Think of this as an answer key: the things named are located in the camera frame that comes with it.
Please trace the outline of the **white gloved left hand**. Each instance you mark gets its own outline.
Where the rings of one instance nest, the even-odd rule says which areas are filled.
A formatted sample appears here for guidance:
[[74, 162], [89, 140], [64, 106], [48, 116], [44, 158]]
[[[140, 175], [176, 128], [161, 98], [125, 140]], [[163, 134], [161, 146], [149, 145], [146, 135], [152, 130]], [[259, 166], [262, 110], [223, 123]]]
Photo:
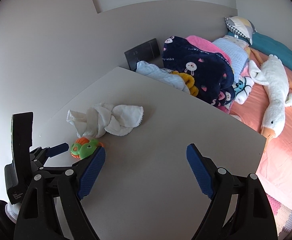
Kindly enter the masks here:
[[21, 208], [21, 203], [17, 203], [17, 204], [7, 203], [5, 206], [5, 213], [7, 217], [15, 224], [17, 222], [20, 208]]

